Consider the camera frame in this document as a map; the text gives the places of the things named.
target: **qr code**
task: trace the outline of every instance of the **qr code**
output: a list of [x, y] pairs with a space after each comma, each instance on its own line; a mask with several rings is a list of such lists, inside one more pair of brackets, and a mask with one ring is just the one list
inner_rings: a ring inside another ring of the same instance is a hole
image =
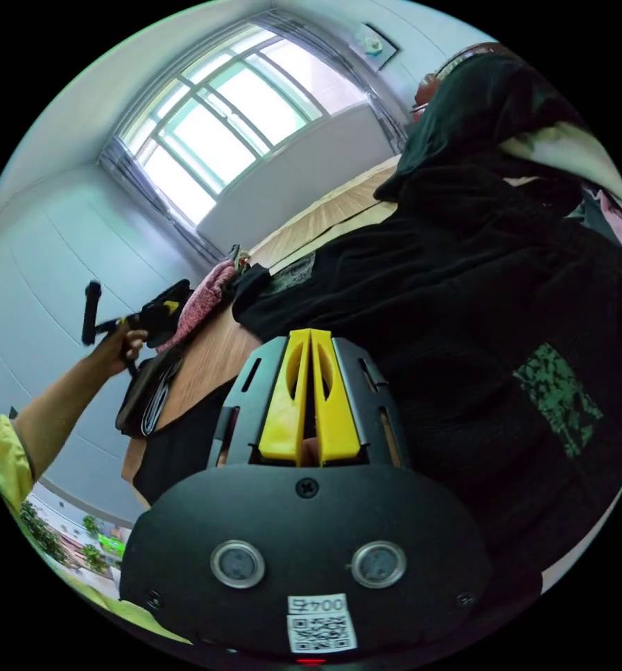
[[340, 652], [357, 647], [348, 613], [309, 617], [289, 615], [288, 635], [293, 652]]

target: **person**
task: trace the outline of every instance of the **person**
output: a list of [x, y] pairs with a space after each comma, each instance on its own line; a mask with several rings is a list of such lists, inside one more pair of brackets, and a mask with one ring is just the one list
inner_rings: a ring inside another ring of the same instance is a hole
[[[90, 354], [33, 399], [14, 420], [0, 416], [0, 494], [32, 544], [34, 541], [20, 521], [22, 503], [56, 459], [80, 415], [101, 387], [125, 370], [121, 352], [126, 351], [127, 359], [135, 361], [146, 338], [145, 331], [131, 330], [127, 322], [122, 322], [112, 336], [102, 340]], [[56, 570], [56, 573], [83, 597], [111, 614], [152, 633], [189, 644], [162, 628], [143, 608], [105, 596], [64, 571]]]

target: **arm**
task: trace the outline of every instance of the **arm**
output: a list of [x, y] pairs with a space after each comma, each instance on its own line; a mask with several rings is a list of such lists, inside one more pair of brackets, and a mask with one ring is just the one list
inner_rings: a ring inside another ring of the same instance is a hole
[[55, 460], [101, 387], [124, 370], [119, 360], [123, 346], [127, 345], [127, 356], [134, 360], [146, 337], [146, 332], [130, 331], [123, 323], [17, 416], [13, 426], [27, 451], [34, 481]]

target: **curtain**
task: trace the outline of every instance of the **curtain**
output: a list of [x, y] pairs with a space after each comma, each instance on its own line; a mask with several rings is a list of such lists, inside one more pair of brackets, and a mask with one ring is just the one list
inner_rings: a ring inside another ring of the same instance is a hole
[[338, 49], [317, 34], [313, 27], [275, 9], [253, 17], [250, 22], [302, 47], [345, 77], [353, 86], [364, 91], [393, 151], [396, 154], [402, 153], [407, 134], [397, 117], [384, 105], [362, 73]]
[[119, 137], [113, 136], [108, 141], [99, 156], [98, 163], [130, 195], [135, 199], [138, 197], [145, 200], [148, 205], [162, 215], [163, 219], [183, 237], [186, 243], [211, 266], [215, 266], [225, 259], [225, 254], [209, 240], [196, 231], [188, 230], [187, 226], [182, 223], [182, 214], [157, 188], [136, 159], [136, 156], [129, 151]]

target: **picture frame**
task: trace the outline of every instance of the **picture frame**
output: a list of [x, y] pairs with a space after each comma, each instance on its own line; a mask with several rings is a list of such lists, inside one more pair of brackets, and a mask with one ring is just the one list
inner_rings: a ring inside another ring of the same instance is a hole
[[368, 23], [360, 23], [350, 47], [374, 71], [383, 69], [400, 48]]

